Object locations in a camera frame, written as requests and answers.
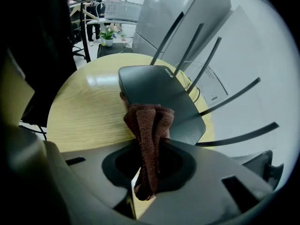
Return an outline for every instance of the black router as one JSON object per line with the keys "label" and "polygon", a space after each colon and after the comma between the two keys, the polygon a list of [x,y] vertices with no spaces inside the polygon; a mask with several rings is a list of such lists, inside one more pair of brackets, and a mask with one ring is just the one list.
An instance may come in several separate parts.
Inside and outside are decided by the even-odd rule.
{"label": "black router", "polygon": [[[199,113],[194,102],[191,100],[189,93],[195,87],[196,83],[199,81],[200,77],[209,65],[214,53],[218,48],[221,38],[218,37],[200,73],[187,90],[185,90],[185,88],[181,85],[179,80],[176,78],[176,75],[179,69],[182,67],[183,62],[185,61],[190,49],[192,48],[197,36],[199,35],[203,27],[203,23],[201,23],[196,30],[194,37],[192,38],[174,73],[166,66],[153,66],[167,40],[169,39],[183,16],[184,14],[181,13],[174,24],[171,26],[170,30],[159,46],[156,54],[154,55],[150,66],[130,66],[122,67],[119,69],[119,84],[121,92],[123,93],[129,104],[160,104],[162,107],[174,110],[174,121],[170,127],[171,140],[188,143],[191,145],[211,146],[212,144],[210,144],[210,142],[208,144],[197,144],[206,129],[202,116],[233,101],[240,95],[249,91],[252,87],[260,82],[260,78],[257,78],[247,87],[231,96],[227,100],[216,105],[215,107],[209,108],[208,110]],[[229,144],[248,140],[272,131],[277,127],[278,125],[276,123],[271,123],[270,125],[265,126],[261,129],[239,136],[238,139],[229,139],[229,141],[222,140],[220,144],[216,143],[216,145],[225,145],[224,143]]]}

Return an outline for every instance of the brown towel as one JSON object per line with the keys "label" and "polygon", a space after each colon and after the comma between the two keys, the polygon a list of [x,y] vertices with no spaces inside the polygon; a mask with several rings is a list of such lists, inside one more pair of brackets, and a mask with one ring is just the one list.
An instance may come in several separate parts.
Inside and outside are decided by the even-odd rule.
{"label": "brown towel", "polygon": [[134,192],[139,200],[154,197],[158,188],[159,140],[169,138],[174,111],[160,105],[127,105],[124,121],[140,145],[142,166]]}

